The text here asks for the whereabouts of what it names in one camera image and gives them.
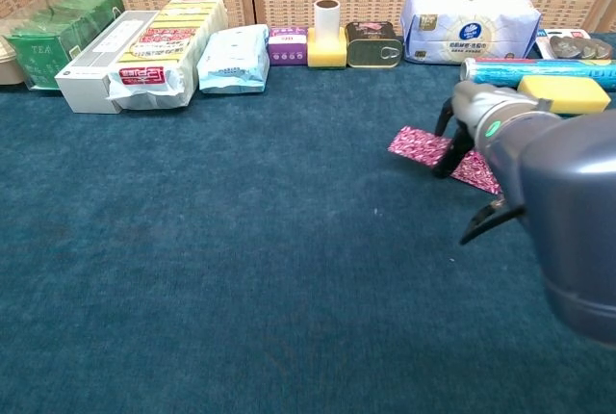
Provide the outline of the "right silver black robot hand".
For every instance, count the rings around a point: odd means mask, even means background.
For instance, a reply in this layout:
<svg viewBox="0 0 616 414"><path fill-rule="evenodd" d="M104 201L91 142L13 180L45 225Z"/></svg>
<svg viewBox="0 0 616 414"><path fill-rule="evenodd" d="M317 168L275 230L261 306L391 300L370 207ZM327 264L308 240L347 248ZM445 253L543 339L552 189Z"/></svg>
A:
<svg viewBox="0 0 616 414"><path fill-rule="evenodd" d="M560 117L550 111L551 102L510 88L461 81L441 109L434 135L444 135L453 118L457 128L445 153L432 168L437 178L450 176L470 151L489 161L489 147L504 137L505 128L531 119L533 126L545 127Z"/></svg>

